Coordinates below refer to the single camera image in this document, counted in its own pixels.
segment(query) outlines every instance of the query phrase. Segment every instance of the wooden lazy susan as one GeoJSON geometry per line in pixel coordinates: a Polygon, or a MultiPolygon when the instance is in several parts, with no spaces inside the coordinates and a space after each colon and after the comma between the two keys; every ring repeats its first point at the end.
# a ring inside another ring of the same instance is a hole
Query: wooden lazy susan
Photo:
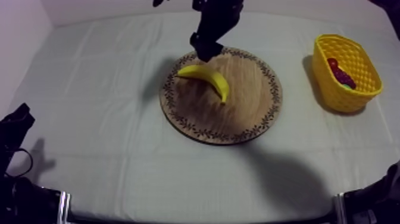
{"type": "Polygon", "coordinates": [[[208,63],[195,52],[179,58],[161,87],[160,101],[165,116],[182,134],[208,144],[237,144],[271,127],[281,109],[282,87],[263,60],[225,47],[208,63]],[[177,77],[190,65],[205,65],[224,76],[230,89],[225,104],[209,83],[177,77]]]}

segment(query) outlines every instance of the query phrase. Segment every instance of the white tablecloth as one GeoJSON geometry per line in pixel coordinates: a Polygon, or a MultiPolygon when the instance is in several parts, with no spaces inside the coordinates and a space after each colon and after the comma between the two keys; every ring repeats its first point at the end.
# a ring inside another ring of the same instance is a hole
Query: white tablecloth
{"type": "MultiPolygon", "coordinates": [[[[400,42],[392,35],[294,17],[244,13],[221,43],[267,62],[283,88],[265,134],[212,147],[178,133],[158,90],[192,50],[193,13],[113,18],[57,28],[19,87],[36,118],[23,147],[30,177],[72,193],[72,209],[125,220],[242,223],[309,218],[330,197],[380,179],[399,160],[400,42]],[[363,45],[385,85],[354,116],[320,105],[314,39],[338,33],[363,45]]],[[[23,167],[17,155],[10,172],[23,167]]]]}

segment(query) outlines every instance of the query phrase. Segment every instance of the banana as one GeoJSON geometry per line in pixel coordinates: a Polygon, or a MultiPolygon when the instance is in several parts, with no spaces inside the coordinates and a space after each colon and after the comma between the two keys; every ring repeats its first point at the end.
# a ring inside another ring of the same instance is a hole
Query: banana
{"type": "Polygon", "coordinates": [[[205,66],[187,66],[178,71],[178,77],[201,79],[212,84],[220,94],[222,103],[226,102],[229,94],[229,85],[221,73],[205,66]]]}

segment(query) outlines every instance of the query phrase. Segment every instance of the yellow basket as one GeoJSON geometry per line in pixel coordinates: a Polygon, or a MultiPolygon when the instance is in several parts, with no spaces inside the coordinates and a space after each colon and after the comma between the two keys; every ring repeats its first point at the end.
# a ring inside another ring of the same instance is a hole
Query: yellow basket
{"type": "Polygon", "coordinates": [[[315,40],[312,69],[328,107],[341,112],[362,109],[381,93],[383,85],[367,53],[360,44],[339,35],[321,35],[315,40]],[[334,77],[328,58],[335,58],[339,67],[356,84],[348,89],[334,77]]]}

